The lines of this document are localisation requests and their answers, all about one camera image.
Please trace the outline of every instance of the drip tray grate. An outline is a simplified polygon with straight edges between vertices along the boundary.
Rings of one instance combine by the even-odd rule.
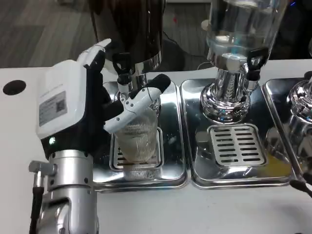
[[[257,127],[253,124],[212,125],[207,133],[219,165],[256,166],[265,163]]]
[[[157,128],[157,143],[154,155],[146,162],[132,163],[127,161],[116,141],[115,135],[112,135],[112,148],[110,153],[110,166],[114,171],[133,171],[158,168],[163,163],[163,144],[162,130]]]

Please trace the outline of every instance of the stainless steel drip tray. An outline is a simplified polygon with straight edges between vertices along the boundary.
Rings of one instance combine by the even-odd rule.
[[[270,131],[272,151],[275,154],[285,154],[281,145],[285,146],[298,178],[312,167],[312,124],[302,121],[291,113],[289,94],[297,83],[304,80],[304,78],[272,79],[263,86],[263,93],[276,123],[276,128]],[[277,132],[280,133],[282,141],[274,137]]]
[[[114,99],[116,82],[103,85]],[[107,142],[94,158],[94,183],[98,192],[181,188],[186,185],[188,171],[184,153],[179,92],[171,82],[160,96],[158,145],[156,154],[147,162],[126,161],[115,141]]]
[[[287,184],[292,175],[287,157],[273,156],[265,147],[274,123],[261,89],[252,93],[242,123],[216,125],[203,115],[199,101],[213,81],[192,79],[180,87],[193,184],[201,189]]]

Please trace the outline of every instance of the qr code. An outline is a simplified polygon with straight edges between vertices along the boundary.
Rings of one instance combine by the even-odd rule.
[[[60,112],[65,109],[65,99],[57,102],[57,112]]]

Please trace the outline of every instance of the robotic hand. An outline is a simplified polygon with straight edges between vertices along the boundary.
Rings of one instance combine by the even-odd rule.
[[[40,80],[37,135],[49,163],[29,165],[35,173],[30,234],[98,233],[92,155],[170,85],[159,75],[112,102],[101,74],[110,42],[94,45],[77,61],[54,65]],[[48,193],[43,195],[45,176]]]

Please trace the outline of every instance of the white table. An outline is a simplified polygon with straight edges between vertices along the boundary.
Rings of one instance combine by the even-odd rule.
[[[261,83],[272,78],[302,77],[312,60],[269,61]],[[32,159],[45,160],[35,133],[37,80],[46,68],[0,70],[0,232],[26,234],[29,229]],[[177,84],[212,78],[216,69],[167,75]],[[3,86],[15,79],[25,91],[6,96]],[[114,80],[114,76],[105,79]],[[291,187],[127,192],[98,195],[100,234],[311,234],[312,200]]]

